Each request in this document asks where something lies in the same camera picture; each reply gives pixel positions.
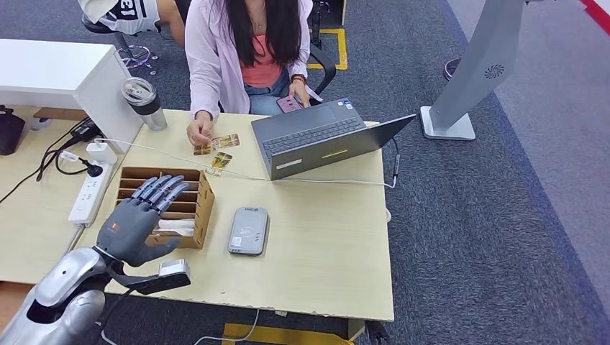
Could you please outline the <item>person's right hand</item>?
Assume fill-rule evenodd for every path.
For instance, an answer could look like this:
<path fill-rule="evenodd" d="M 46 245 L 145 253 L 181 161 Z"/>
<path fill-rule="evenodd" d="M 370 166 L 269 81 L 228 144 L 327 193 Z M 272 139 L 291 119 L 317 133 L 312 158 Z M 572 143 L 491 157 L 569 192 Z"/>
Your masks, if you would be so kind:
<path fill-rule="evenodd" d="M 207 113 L 197 116 L 186 127 L 186 136 L 193 146 L 211 143 L 211 128 L 213 121 Z"/>

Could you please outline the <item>person's left hand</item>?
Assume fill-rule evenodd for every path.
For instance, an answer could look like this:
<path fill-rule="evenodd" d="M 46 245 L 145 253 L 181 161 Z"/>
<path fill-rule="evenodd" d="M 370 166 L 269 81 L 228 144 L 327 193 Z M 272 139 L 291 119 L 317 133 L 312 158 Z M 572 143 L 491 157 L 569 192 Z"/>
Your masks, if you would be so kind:
<path fill-rule="evenodd" d="M 289 96 L 294 97 L 304 108 L 310 106 L 310 95 L 301 79 L 293 79 L 288 87 Z"/>

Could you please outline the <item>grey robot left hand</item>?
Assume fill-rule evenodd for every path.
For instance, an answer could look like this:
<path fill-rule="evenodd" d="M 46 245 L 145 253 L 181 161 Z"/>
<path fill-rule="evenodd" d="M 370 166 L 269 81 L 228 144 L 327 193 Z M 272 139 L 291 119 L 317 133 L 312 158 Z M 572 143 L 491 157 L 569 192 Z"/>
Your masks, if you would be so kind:
<path fill-rule="evenodd" d="M 188 188 L 182 175 L 163 175 L 146 180 L 122 200 L 101 226 L 96 248 L 106 255 L 139 267 L 171 253 L 179 244 L 170 239 L 154 246 L 146 244 L 162 213 Z"/>

